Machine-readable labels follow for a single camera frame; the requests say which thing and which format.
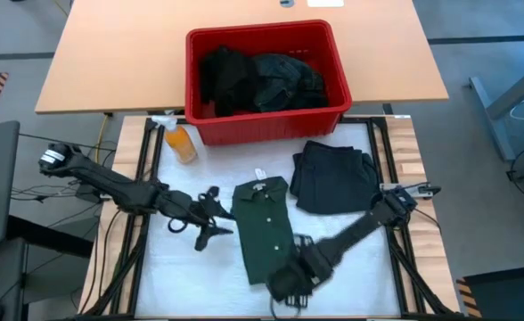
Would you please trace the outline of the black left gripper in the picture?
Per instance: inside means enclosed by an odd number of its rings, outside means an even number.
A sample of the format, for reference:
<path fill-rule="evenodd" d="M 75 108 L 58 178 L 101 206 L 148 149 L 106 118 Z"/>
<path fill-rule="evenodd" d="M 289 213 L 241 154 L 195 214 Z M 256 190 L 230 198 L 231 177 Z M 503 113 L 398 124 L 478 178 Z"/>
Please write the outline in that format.
<path fill-rule="evenodd" d="M 226 228 L 210 226 L 210 217 L 235 220 L 235 217 L 221 205 L 218 196 L 218 186 L 211 186 L 206 193 L 200 193 L 198 200 L 180 191 L 161 191 L 156 198 L 156 209 L 163 216 L 201 226 L 194 249 L 203 251 L 211 237 L 233 233 Z"/>

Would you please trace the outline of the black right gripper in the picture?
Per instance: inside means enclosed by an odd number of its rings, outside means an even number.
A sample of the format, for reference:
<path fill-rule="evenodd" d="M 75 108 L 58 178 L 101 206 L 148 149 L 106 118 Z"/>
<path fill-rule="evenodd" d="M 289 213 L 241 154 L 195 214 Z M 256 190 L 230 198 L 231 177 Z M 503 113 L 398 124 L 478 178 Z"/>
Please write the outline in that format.
<path fill-rule="evenodd" d="M 267 278 L 267 289 L 287 307 L 306 309 L 312 291 L 332 276 L 333 264 L 317 244 L 301 246 L 299 253 Z"/>

